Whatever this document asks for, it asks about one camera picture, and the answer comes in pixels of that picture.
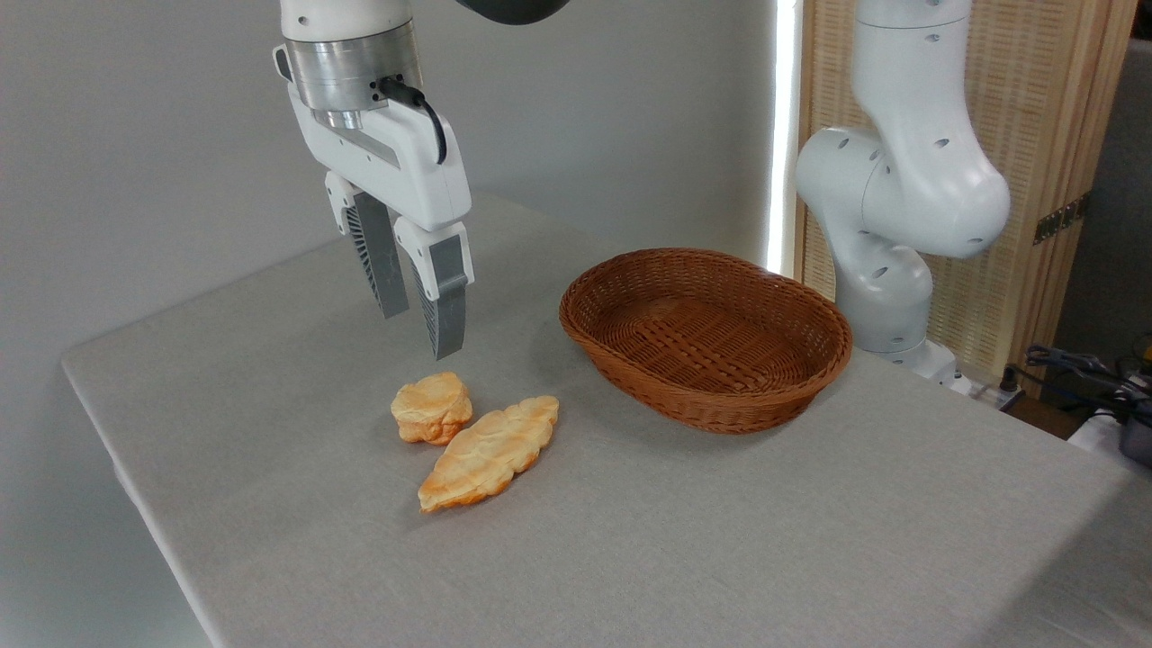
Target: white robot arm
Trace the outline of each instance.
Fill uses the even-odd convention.
[[[568,0],[458,0],[506,24]],[[281,0],[273,56],[309,150],[329,171],[336,225],[351,234],[385,317],[408,309],[396,243],[419,282],[437,360],[464,339],[472,281],[461,219],[471,193],[452,126],[423,92],[408,0]]]
[[[971,5],[859,0],[852,90],[877,130],[824,129],[796,167],[856,344],[946,385],[955,357],[926,339],[932,276],[917,251],[975,256],[1009,211],[964,101]]]

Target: brown woven basket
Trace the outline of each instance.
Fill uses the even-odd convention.
[[[564,331],[660,414],[743,435],[798,416],[843,371],[852,334],[816,291],[726,254],[639,250],[582,274]]]

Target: bread roll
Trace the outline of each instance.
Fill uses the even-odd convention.
[[[482,416],[435,462],[419,490],[420,511],[475,504],[502,492],[552,440],[559,410],[559,400],[541,395]]]
[[[460,377],[445,371],[400,387],[392,415],[406,442],[447,445],[472,420],[472,401]]]

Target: bread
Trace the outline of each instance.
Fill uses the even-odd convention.
[[[472,420],[472,401],[460,377],[445,371],[400,387],[392,415],[400,425],[400,438],[408,443],[447,445]]]
[[[420,511],[475,504],[502,492],[552,440],[559,410],[559,400],[541,395],[482,416],[452,439],[435,462],[419,490]]]

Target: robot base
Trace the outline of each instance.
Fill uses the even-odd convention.
[[[874,355],[893,364],[911,369],[917,375],[933,383],[939,383],[955,392],[967,395],[971,390],[971,380],[965,378],[956,367],[956,356],[948,351],[948,347],[938,345],[932,340],[925,339],[908,351],[874,353]]]

